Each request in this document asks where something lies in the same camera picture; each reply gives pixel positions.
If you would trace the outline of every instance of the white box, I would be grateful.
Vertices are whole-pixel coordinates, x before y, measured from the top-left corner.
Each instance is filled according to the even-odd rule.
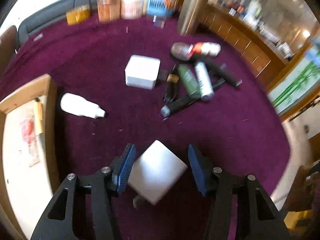
[[[160,66],[158,58],[132,55],[124,70],[125,84],[130,87],[153,89]]]
[[[156,140],[133,164],[128,184],[155,205],[186,169],[182,160]]]

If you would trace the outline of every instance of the metal cylinder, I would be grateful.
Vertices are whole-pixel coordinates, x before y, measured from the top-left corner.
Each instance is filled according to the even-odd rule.
[[[199,23],[199,13],[208,0],[184,0],[178,19],[177,31],[180,35],[193,34]]]

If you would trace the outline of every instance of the table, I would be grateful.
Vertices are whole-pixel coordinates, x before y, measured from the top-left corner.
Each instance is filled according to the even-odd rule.
[[[55,23],[41,30],[43,38],[33,41],[37,33],[22,46],[0,80],[0,98],[44,73],[60,87],[55,144],[61,180],[71,172],[94,173],[129,142],[139,156],[157,139],[188,166],[187,148],[193,143],[215,165],[235,175],[254,174],[271,194],[289,158],[289,144],[271,103],[232,46],[213,33],[181,37],[176,25],[175,19],[168,19],[160,29],[149,17],[101,24],[96,15],[74,26]],[[170,48],[178,41],[221,44],[217,62],[226,63],[243,84],[240,90],[224,85],[208,103],[193,104],[164,119],[160,109],[165,85],[153,90],[127,87],[124,69],[137,54],[159,58],[160,69],[168,70],[174,64]],[[99,104],[106,118],[62,112],[65,92]],[[113,200],[123,239],[202,237],[211,200],[197,192],[190,168],[156,206],[135,210],[135,195],[128,187]]]

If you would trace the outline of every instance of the gray leather sofa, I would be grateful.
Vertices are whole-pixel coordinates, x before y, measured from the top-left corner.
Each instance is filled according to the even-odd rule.
[[[18,44],[21,47],[33,33],[66,18],[66,12],[89,4],[91,10],[97,9],[97,0],[60,0],[23,20],[18,29]]]

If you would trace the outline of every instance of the screw head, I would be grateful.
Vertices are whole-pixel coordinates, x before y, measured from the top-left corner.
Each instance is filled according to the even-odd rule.
[[[212,170],[214,173],[221,173],[222,172],[222,169],[220,167],[214,167]]]
[[[247,178],[248,178],[248,180],[252,180],[252,181],[256,180],[256,176],[254,176],[252,174],[249,174]]]
[[[74,173],[70,173],[70,174],[67,176],[67,179],[68,179],[68,180],[73,180],[75,177],[76,177],[76,175],[75,175]]]
[[[101,169],[102,173],[109,173],[111,171],[111,168],[110,167],[103,167]]]

